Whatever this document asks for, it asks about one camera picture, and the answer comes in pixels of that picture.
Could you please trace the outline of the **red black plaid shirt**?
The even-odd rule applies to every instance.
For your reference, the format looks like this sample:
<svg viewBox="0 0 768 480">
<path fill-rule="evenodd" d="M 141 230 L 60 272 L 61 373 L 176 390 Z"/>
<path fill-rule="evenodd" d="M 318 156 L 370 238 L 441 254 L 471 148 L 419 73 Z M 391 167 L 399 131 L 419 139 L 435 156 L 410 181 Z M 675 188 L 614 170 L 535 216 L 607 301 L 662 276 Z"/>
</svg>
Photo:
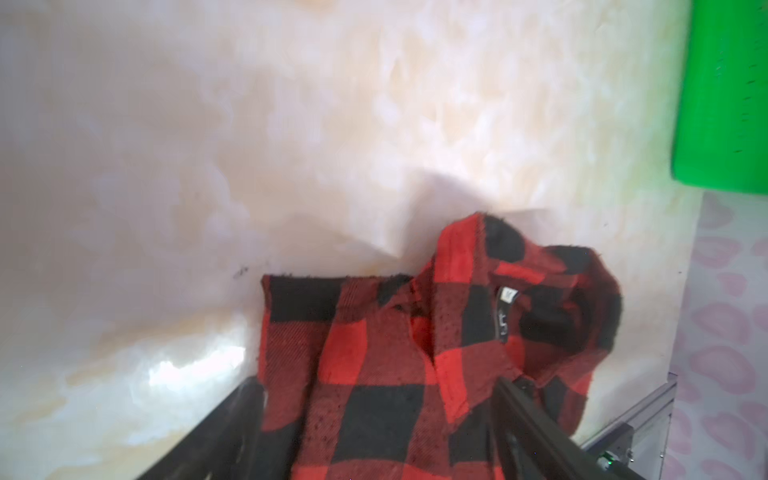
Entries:
<svg viewBox="0 0 768 480">
<path fill-rule="evenodd" d="M 495 382 L 573 434 L 622 310 L 595 251 L 485 214 L 447 226 L 417 275 L 262 286 L 261 479 L 498 479 Z"/>
</svg>

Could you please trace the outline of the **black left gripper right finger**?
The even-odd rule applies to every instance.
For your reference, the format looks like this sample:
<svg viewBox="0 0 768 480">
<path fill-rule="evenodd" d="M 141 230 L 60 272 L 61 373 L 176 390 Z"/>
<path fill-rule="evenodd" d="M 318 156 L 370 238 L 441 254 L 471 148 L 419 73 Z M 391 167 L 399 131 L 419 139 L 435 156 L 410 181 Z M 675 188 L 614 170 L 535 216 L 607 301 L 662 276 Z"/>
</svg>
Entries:
<svg viewBox="0 0 768 480">
<path fill-rule="evenodd" d="M 491 395 L 491 426 L 506 479 L 638 479 L 612 452 L 576 445 L 529 396 L 506 378 Z"/>
</svg>

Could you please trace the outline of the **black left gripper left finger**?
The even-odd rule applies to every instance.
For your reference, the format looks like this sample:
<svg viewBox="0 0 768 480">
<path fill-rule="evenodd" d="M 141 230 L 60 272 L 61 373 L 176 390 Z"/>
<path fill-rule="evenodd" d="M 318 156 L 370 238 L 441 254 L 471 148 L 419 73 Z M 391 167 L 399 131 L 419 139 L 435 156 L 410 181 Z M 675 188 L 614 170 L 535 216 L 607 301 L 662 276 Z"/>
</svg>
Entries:
<svg viewBox="0 0 768 480">
<path fill-rule="evenodd" d="M 139 479 L 253 478 L 265 405 L 264 386 L 246 378 Z"/>
</svg>

